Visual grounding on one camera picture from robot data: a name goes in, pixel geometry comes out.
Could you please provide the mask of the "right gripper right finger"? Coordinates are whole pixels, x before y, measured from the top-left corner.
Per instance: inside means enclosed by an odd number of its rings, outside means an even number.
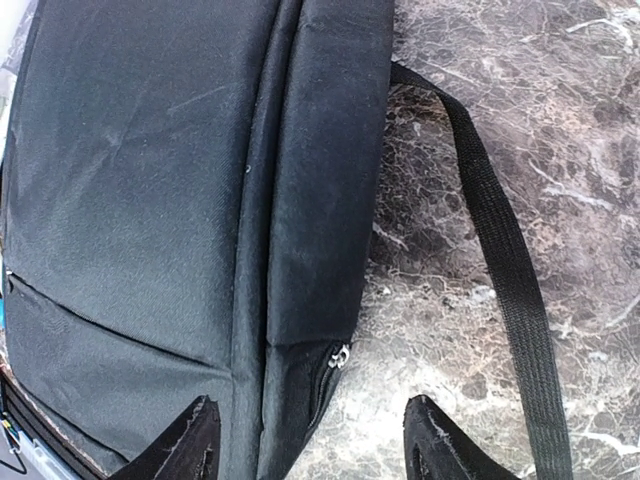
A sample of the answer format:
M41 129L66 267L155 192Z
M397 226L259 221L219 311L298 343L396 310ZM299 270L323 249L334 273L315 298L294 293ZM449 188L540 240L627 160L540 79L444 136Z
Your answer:
M427 395L408 401L403 433L406 476L410 480L518 480Z

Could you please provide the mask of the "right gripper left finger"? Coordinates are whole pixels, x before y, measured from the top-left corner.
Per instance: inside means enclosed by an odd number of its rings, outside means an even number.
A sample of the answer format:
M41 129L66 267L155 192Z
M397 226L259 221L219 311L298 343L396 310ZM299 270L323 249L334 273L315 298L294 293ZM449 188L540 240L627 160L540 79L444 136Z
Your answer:
M110 480L218 478L221 419L218 404L197 397L138 457Z

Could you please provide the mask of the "black student backpack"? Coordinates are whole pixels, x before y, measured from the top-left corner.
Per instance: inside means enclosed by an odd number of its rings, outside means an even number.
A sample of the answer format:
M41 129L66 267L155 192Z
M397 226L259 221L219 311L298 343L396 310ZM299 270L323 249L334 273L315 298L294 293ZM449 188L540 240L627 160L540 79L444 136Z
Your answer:
M199 396L217 479L282 479L349 360L390 1L41 1L2 163L9 379L101 472ZM1 433L48 479L43 441Z

